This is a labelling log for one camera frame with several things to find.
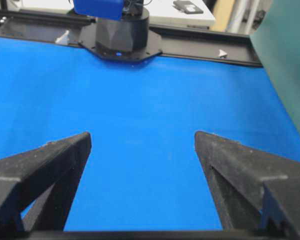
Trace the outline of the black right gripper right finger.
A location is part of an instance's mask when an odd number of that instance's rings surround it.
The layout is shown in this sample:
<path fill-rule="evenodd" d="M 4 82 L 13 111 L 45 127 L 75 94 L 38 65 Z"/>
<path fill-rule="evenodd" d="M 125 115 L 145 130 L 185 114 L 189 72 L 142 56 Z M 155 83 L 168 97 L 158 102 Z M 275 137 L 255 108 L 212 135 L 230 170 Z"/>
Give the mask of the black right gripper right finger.
<path fill-rule="evenodd" d="M 194 147 L 224 230 L 300 237 L 300 162 L 203 131 Z"/>

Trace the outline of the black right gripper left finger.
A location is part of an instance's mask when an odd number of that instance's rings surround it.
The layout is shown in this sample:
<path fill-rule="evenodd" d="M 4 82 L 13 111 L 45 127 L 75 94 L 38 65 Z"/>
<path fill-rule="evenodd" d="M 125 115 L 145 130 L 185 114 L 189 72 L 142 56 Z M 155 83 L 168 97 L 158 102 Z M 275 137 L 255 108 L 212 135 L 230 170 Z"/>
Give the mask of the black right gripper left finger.
<path fill-rule="evenodd" d="M 83 132 L 0 159 L 0 233 L 62 231 L 91 148 Z"/>

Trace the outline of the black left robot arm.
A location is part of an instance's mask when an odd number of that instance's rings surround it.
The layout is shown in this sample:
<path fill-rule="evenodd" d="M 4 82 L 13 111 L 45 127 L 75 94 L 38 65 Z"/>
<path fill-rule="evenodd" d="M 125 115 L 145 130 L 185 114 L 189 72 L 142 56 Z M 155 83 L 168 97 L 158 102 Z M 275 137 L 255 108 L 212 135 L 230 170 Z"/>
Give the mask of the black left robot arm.
<path fill-rule="evenodd" d="M 150 30 L 142 0 L 75 0 L 74 11 L 93 17 L 81 29 L 79 45 L 98 57 L 140 62 L 162 53 L 162 37 Z"/>

